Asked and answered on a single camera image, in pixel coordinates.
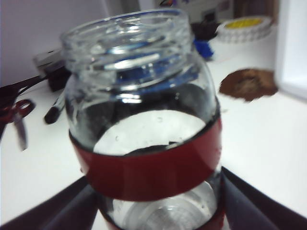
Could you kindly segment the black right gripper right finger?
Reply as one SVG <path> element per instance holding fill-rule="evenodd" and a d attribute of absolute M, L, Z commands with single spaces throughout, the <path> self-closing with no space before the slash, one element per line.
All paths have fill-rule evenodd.
<path fill-rule="evenodd" d="M 307 218 L 222 167 L 226 217 L 232 230 L 305 230 Z"/>

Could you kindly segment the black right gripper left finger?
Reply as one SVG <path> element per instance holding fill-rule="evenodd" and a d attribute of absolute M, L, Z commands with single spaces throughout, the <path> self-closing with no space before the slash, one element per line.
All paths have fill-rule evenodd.
<path fill-rule="evenodd" d="M 90 230 L 98 211 L 93 188 L 81 177 L 61 192 L 3 224 L 2 230 Z"/>

